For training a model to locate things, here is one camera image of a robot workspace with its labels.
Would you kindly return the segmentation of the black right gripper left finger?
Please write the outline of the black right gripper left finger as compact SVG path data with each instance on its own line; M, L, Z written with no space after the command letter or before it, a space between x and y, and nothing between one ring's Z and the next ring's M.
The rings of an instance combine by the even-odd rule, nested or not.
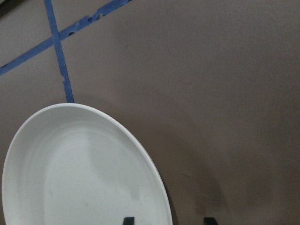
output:
M125 217L123 219L123 225L134 225L135 224L135 218L134 217Z

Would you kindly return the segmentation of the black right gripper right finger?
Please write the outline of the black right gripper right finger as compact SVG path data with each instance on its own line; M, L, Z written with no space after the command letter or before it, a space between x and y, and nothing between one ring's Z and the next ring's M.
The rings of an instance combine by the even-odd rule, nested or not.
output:
M218 222L213 217L204 217L203 225L218 225Z

